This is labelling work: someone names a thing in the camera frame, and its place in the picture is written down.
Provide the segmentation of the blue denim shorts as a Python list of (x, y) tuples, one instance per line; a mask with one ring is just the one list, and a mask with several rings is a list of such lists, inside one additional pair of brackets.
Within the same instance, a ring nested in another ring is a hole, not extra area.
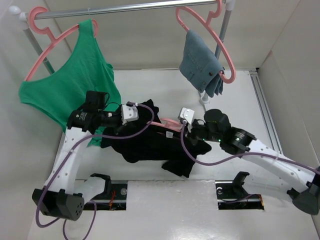
[(186, 34), (179, 70), (200, 93), (206, 92), (211, 98), (222, 94), (223, 80), (220, 73), (224, 72), (224, 68), (193, 30)]

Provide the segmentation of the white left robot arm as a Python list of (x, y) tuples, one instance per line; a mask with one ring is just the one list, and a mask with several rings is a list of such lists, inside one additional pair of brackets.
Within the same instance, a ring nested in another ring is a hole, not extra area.
[(104, 199), (111, 194), (111, 178), (105, 174), (93, 173), (75, 186), (81, 157), (96, 137), (96, 130), (101, 126), (118, 130), (139, 118), (135, 103), (120, 104), (115, 111), (106, 111), (108, 97), (106, 92), (88, 91), (84, 103), (71, 112), (52, 172), (43, 188), (33, 191), (37, 214), (76, 221), (91, 199), (96, 196)]

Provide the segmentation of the grey clothes rack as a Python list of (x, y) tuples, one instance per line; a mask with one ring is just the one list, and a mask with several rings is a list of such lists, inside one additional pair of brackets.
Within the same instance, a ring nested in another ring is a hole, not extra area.
[[(216, 11), (209, 11), (207, 18), (203, 19), (196, 11), (191, 9), (191, 6), (201, 6), (201, 5), (210, 5), (216, 4)], [(214, 18), (217, 18), (221, 12), (223, 5), (225, 5), (225, 12), (223, 16), (223, 21), (221, 25), (220, 34), (217, 35), (211, 27), (211, 21)], [(73, 9), (73, 10), (60, 10), (60, 11), (48, 11), (47, 8), (41, 6), (36, 6), (34, 9), (29, 12), (23, 12), (19, 7), (11, 5), (8, 8), (8, 11), (12, 16), (17, 19), (23, 32), (27, 36), (31, 45), (38, 55), (42, 55), (42, 48), (40, 47), (38, 41), (33, 35), (32, 31), (37, 32), (41, 35), (47, 35), (52, 43), (57, 43), (51, 30), (48, 29), (35, 29), (35, 20), (43, 19), (57, 19), (57, 18), (68, 18), (68, 17), (79, 17), (79, 16), (94, 16), (102, 14), (113, 14), (113, 13), (124, 13), (124, 12), (133, 12), (133, 11), (143, 11), (143, 10), (153, 10), (153, 9), (166, 9), (166, 8), (176, 8), (175, 16), (177, 22), (185, 29), (189, 30), (187, 25), (183, 22), (180, 17), (180, 11), (185, 11), (198, 20), (199, 23), (210, 33), (210, 35), (215, 40), (217, 47), (215, 51), (216, 58), (219, 58), (220, 53), (223, 53), (228, 67), (231, 72), (230, 77), (226, 77), (224, 74), (220, 73), (221, 79), (225, 84), (231, 84), (236, 79), (236, 68), (233, 64), (233, 61), (223, 44), (226, 31), (228, 28), (229, 20), (231, 17), (232, 10), (234, 9), (235, 1), (234, 0), (169, 0), (169, 1), (160, 1), (160, 2), (148, 2), (148, 3), (138, 3), (138, 4), (129, 4), (129, 5), (119, 5), (111, 7), (99, 7), (99, 8), (84, 8), (84, 9)]]

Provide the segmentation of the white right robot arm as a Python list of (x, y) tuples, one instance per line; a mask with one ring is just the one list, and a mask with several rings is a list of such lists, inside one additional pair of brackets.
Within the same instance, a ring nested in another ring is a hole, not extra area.
[(181, 136), (191, 141), (209, 141), (219, 143), (220, 148), (229, 157), (208, 163), (196, 158), (192, 160), (203, 166), (217, 166), (239, 158), (256, 164), (276, 176), (271, 183), (266, 179), (254, 177), (250, 183), (245, 181), (248, 172), (239, 172), (231, 182), (231, 191), (243, 200), (254, 194), (269, 195), (283, 199), (300, 211), (309, 215), (320, 212), (320, 170), (295, 162), (266, 146), (248, 131), (233, 127), (229, 118), (219, 109), (210, 109), (204, 113), (203, 124), (194, 118), (195, 112), (187, 109), (180, 113)]

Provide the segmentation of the black t shirt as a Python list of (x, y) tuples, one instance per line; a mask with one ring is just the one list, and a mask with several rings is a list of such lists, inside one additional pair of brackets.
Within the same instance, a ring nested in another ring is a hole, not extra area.
[[(149, 99), (141, 104), (150, 107), (154, 112), (154, 122), (160, 123), (158, 117), (159, 108), (154, 105), (152, 99)], [(129, 123), (118, 131), (119, 136), (130, 136), (140, 131), (146, 126), (151, 119), (150, 111), (144, 107), (137, 107), (139, 119)], [(117, 153), (131, 163), (139, 161), (165, 161), (161, 166), (162, 169), (171, 172), (179, 177), (184, 176), (189, 178), (192, 168), (195, 164), (182, 148), (180, 142), (180, 133), (173, 133), (173, 137), (167, 137), (164, 128), (150, 125), (144, 132), (129, 139), (108, 139), (101, 140), (100, 147), (112, 147)], [(184, 143), (189, 153), (196, 159), (198, 155), (205, 155), (212, 150), (212, 147), (204, 142), (198, 141), (193, 145), (186, 137)]]

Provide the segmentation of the aluminium rail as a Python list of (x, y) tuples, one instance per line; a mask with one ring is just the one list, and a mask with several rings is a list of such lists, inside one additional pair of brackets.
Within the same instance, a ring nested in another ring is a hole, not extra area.
[(258, 72), (256, 70), (250, 70), (249, 76), (251, 78), (251, 82), (255, 91), (255, 95), (256, 95), (257, 102), (262, 115), (262, 119), (266, 128), (270, 146), (276, 152), (283, 154), (284, 153), (283, 148), (281, 146), (280, 139), (278, 137), (278, 133), (277, 133), (277, 130), (276, 130), (276, 127), (267, 103), (267, 99), (265, 97), (265, 94), (261, 85)]

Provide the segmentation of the green tank top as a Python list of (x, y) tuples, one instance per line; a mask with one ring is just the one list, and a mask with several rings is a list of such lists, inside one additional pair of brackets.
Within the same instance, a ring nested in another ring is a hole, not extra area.
[(106, 62), (94, 37), (91, 19), (79, 23), (78, 38), (69, 59), (53, 74), (23, 81), (20, 102), (30, 105), (67, 129), (72, 111), (80, 107), (87, 91), (107, 93), (106, 111), (115, 111), (122, 99), (116, 87), (113, 66)]

